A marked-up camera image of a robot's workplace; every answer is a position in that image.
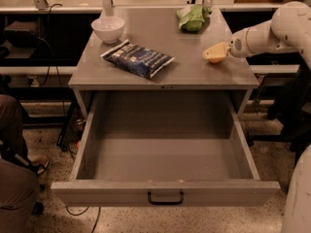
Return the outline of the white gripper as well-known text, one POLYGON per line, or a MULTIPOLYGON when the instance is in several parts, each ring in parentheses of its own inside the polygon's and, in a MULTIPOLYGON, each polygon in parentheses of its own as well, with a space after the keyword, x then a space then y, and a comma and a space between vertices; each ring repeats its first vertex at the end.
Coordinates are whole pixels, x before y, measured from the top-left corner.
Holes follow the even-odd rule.
POLYGON ((248 57, 251 54, 247 45, 248 31, 249 29, 245 28, 233 33, 228 44, 225 42, 215 44, 202 53, 203 58, 206 60, 218 57, 226 58, 228 53, 234 57, 248 57))

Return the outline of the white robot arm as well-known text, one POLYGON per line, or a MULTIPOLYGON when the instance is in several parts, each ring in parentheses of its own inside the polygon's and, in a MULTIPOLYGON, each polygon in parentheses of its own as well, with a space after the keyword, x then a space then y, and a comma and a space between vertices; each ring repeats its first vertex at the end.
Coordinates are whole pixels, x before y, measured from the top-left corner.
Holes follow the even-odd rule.
POLYGON ((227 55, 250 57, 261 53, 297 52, 302 60, 293 81, 280 91, 268 109, 268 117, 283 124, 279 141, 289 142, 295 165, 286 200, 281 233, 311 233, 310 67, 311 9, 302 2, 278 8, 266 22, 244 28, 228 43, 218 43, 203 52, 203 58, 218 63, 227 55))

